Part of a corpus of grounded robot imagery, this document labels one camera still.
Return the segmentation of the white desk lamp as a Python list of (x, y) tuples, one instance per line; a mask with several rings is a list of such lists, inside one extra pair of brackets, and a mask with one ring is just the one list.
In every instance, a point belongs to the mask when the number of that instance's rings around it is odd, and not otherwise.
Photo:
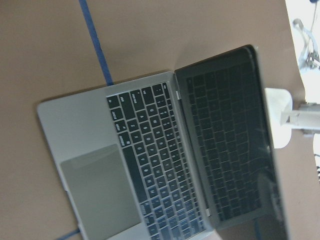
[(310, 136), (320, 133), (320, 105), (303, 103), (293, 109), (293, 98), (286, 89), (264, 89), (273, 147), (286, 147), (292, 137), (292, 130), (301, 130)]

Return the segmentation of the grey laptop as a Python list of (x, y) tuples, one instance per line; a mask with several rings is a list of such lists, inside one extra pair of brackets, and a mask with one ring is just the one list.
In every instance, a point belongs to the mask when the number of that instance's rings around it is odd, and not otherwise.
[(85, 240), (288, 237), (251, 45), (37, 114)]

